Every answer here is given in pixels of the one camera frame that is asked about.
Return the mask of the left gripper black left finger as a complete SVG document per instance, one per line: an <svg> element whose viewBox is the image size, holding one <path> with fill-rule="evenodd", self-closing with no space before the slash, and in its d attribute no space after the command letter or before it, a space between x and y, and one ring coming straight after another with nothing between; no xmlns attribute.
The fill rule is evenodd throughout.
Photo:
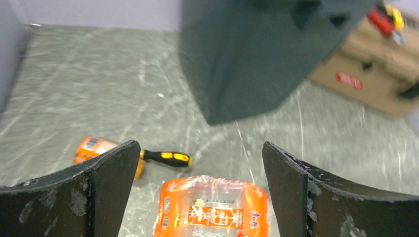
<svg viewBox="0 0 419 237"><path fill-rule="evenodd" d="M0 189L3 237L116 237L140 153L137 141Z"/></svg>

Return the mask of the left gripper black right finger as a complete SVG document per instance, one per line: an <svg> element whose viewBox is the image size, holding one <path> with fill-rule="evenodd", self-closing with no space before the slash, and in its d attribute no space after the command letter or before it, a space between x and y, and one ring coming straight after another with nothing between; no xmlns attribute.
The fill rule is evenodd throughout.
<svg viewBox="0 0 419 237"><path fill-rule="evenodd" d="M283 237L416 237L419 198L358 184L265 142L262 159Z"/></svg>

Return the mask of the orange-label bottle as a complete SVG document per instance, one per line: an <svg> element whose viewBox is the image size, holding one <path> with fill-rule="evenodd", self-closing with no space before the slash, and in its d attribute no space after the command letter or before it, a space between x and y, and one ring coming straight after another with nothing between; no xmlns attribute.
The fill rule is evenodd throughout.
<svg viewBox="0 0 419 237"><path fill-rule="evenodd" d="M268 195L255 184L208 175L172 179L155 198L149 237L267 237Z"/></svg>

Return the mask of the dark green trash bin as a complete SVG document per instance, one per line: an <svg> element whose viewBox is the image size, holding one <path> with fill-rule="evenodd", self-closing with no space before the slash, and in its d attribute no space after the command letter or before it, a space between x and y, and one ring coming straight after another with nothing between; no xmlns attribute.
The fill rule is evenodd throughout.
<svg viewBox="0 0 419 237"><path fill-rule="evenodd" d="M209 125L272 111L374 0L184 0L179 59Z"/></svg>

